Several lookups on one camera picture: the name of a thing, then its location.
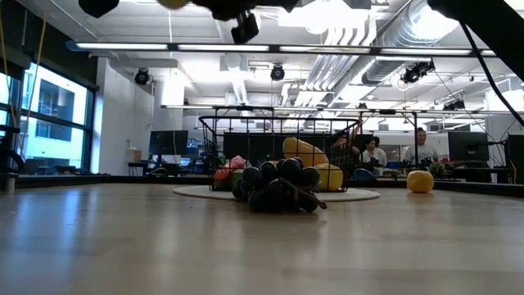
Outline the yellow toy mango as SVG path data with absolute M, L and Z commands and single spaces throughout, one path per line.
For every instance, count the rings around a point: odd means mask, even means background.
M 329 163 L 324 151 L 298 138 L 285 138 L 282 144 L 282 152 L 286 159 L 300 158 L 305 167 Z

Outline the long ceiling light strip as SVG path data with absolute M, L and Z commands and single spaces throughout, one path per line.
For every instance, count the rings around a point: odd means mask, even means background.
M 391 48 L 376 46 L 339 45 L 280 45 L 226 43 L 94 43 L 68 41 L 72 52 L 239 52 L 271 54 L 317 54 L 375 57 L 457 57 L 472 58 L 471 48 Z

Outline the black track light cluster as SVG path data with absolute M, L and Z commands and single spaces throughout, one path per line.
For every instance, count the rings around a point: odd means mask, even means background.
M 428 73 L 434 71 L 434 69 L 435 64 L 433 60 L 417 62 L 405 69 L 405 72 L 400 76 L 400 80 L 405 84 L 414 84 Z

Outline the silver air duct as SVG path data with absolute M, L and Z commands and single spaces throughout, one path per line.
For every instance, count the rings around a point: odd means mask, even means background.
M 377 47 L 432 47 L 459 26 L 430 8 L 427 0 L 412 0 L 409 5 L 372 42 Z M 363 84 L 380 84 L 398 70 L 404 61 L 385 61 L 378 57 L 361 57 L 356 66 L 366 70 L 360 75 Z

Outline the black computer monitor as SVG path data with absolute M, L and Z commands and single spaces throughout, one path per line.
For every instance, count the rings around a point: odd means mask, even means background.
M 485 133 L 453 131 L 448 134 L 451 161 L 488 161 L 488 137 Z
M 148 151 L 152 155 L 184 155 L 187 141 L 186 130 L 151 131 Z

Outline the black aluminium table frame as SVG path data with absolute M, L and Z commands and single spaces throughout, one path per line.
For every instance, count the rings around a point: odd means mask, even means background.
M 16 179 L 16 188 L 50 188 L 87 184 L 179 184 L 205 185 L 210 187 L 213 180 L 205 175 L 197 177 L 137 177 L 118 175 L 22 175 Z M 347 180 L 347 188 L 407 188 L 402 180 Z M 435 181 L 435 190 L 458 193 L 475 193 L 500 197 L 524 199 L 524 185 L 488 184 L 473 182 Z

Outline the black metal rack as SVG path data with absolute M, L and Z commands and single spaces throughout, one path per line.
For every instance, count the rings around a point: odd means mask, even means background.
M 418 143 L 419 112 L 396 109 L 322 107 L 215 107 L 200 118 L 206 153 L 230 162 L 236 156 L 259 163 L 284 157 L 305 157 L 308 166 L 321 158 L 348 161 L 377 144 L 404 148 Z

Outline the green toy lime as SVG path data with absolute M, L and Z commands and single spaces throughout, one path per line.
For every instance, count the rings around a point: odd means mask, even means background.
M 242 178 L 243 169 L 238 169 L 231 172 L 225 179 L 220 183 L 222 190 L 231 191 L 237 184 L 237 181 Z

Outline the yellow toy lemon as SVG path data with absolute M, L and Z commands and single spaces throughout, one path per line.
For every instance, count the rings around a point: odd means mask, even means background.
M 408 173 L 407 189 L 412 193 L 429 193 L 433 190 L 433 175 L 424 170 L 414 170 Z
M 320 190 L 331 192 L 338 190 L 344 182 L 342 170 L 332 164 L 319 164 L 315 168 L 320 173 Z

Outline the large black-framed window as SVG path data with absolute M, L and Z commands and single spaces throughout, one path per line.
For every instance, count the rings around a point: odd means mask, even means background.
M 91 168 L 94 92 L 45 66 L 0 66 L 0 125 L 20 132 L 11 149 L 27 175 Z

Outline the person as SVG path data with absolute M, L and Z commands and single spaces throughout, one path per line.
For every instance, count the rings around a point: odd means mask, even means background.
M 411 166 L 421 165 L 424 161 L 439 160 L 437 150 L 427 143 L 427 133 L 423 128 L 417 128 L 416 143 L 408 147 L 404 154 L 403 161 L 407 161 Z
M 387 165 L 386 153 L 378 147 L 374 137 L 368 137 L 364 141 L 365 150 L 362 153 L 364 163 L 374 167 L 385 168 Z

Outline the dark purple toy grapes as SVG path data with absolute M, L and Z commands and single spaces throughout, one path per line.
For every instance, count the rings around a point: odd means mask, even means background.
M 320 173 L 315 166 L 305 167 L 298 158 L 266 161 L 244 166 L 242 178 L 231 190 L 233 196 L 257 213 L 278 211 L 313 212 L 327 205 L 316 194 Z

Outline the red toy chili pepper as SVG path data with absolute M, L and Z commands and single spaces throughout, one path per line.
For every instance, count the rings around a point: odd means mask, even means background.
M 214 180 L 224 180 L 228 178 L 235 170 L 241 169 L 246 165 L 246 159 L 241 156 L 235 156 L 226 161 L 223 167 L 219 168 L 213 175 Z

